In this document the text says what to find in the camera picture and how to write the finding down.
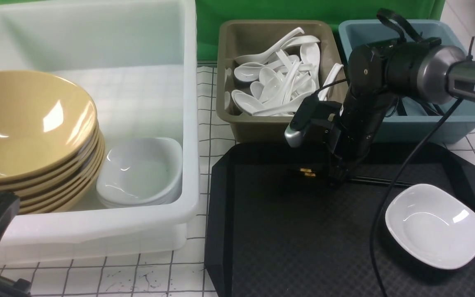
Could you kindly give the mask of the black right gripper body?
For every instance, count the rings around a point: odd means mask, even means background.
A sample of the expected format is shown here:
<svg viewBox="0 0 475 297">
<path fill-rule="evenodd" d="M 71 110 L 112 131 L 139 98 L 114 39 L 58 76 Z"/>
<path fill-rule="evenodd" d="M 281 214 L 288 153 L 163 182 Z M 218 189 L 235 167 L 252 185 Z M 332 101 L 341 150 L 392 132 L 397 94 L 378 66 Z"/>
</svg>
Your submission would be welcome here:
<svg viewBox="0 0 475 297">
<path fill-rule="evenodd" d="M 327 183 L 340 186 L 367 156 L 388 112 L 388 93 L 349 89 L 326 137 L 329 150 Z"/>
</svg>

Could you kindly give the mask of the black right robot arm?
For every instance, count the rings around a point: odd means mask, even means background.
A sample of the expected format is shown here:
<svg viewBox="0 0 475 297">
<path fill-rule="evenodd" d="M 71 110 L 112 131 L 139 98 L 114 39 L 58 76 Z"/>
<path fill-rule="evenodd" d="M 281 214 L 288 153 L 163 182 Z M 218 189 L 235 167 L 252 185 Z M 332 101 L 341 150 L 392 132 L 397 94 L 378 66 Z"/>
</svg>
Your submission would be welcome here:
<svg viewBox="0 0 475 297">
<path fill-rule="evenodd" d="M 403 162 L 411 161 L 464 100 L 475 103 L 475 61 L 438 38 L 419 42 L 377 42 L 353 50 L 349 57 L 349 89 L 327 135 L 327 179 L 331 185 L 349 180 L 367 156 L 394 100 L 409 97 L 444 104 L 456 99 Z"/>
</svg>

